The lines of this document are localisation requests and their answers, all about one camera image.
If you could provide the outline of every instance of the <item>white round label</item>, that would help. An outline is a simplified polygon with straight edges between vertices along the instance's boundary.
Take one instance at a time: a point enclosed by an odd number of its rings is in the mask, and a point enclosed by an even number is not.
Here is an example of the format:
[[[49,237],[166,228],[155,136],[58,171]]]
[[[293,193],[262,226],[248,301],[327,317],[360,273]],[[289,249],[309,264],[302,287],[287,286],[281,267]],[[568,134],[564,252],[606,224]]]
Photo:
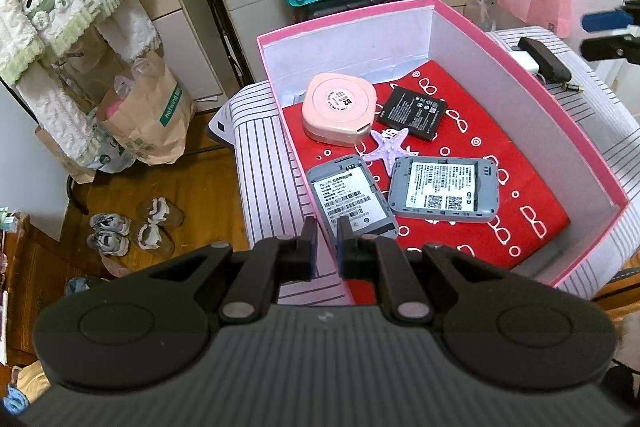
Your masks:
[[[326,96],[326,103],[336,111],[346,111],[354,102],[353,93],[348,89],[332,89]]]

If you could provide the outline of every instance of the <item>striped fabric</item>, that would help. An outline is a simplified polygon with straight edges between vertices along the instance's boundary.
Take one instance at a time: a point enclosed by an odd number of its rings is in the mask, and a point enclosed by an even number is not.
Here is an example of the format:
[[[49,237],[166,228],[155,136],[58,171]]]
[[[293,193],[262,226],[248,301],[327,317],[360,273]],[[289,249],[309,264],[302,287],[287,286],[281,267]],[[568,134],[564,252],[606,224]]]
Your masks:
[[[584,92],[565,92],[550,84],[549,93],[591,138],[632,200],[612,232],[559,286],[590,299],[640,245],[640,126],[606,84],[552,33],[531,27],[490,35],[507,49],[517,46],[521,37],[531,37],[544,42],[565,63],[572,72],[572,82],[583,86]],[[263,237],[300,233],[304,217],[313,210],[269,84],[260,82],[242,89],[215,115],[209,129],[235,146],[250,244]],[[283,286],[280,302],[336,305],[350,302],[324,240],[319,245],[316,278]]]

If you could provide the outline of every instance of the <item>starfish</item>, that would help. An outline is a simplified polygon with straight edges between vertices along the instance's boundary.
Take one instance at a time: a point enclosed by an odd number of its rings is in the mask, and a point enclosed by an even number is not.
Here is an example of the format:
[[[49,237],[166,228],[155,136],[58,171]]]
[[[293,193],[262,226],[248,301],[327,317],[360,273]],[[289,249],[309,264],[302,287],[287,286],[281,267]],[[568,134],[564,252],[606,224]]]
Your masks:
[[[371,137],[378,142],[378,148],[373,152],[365,154],[362,159],[366,162],[383,160],[385,162],[386,173],[391,176],[396,159],[404,156],[413,156],[410,152],[402,148],[402,142],[409,134],[407,127],[398,132],[394,137],[386,138],[378,131],[371,130]]]

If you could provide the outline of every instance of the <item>black battery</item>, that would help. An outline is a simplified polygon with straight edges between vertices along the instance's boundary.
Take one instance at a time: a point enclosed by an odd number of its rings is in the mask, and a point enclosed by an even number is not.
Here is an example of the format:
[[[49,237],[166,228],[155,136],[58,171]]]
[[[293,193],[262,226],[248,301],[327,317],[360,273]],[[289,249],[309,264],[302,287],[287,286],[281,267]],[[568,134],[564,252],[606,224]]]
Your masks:
[[[393,129],[407,127],[409,134],[431,141],[446,110],[444,100],[396,87],[378,115],[378,121]]]

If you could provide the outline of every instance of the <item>gray sneaker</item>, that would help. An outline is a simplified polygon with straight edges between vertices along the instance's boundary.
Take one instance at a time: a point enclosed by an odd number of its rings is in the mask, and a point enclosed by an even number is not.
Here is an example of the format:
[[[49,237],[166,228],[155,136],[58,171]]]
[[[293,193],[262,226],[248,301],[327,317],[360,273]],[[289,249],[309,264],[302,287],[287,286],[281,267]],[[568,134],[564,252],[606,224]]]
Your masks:
[[[89,225],[96,232],[116,232],[120,235],[127,235],[131,227],[131,220],[120,214],[95,214],[89,219]]]
[[[129,239],[110,231],[94,232],[86,238],[86,243],[105,255],[122,257],[129,251]]]

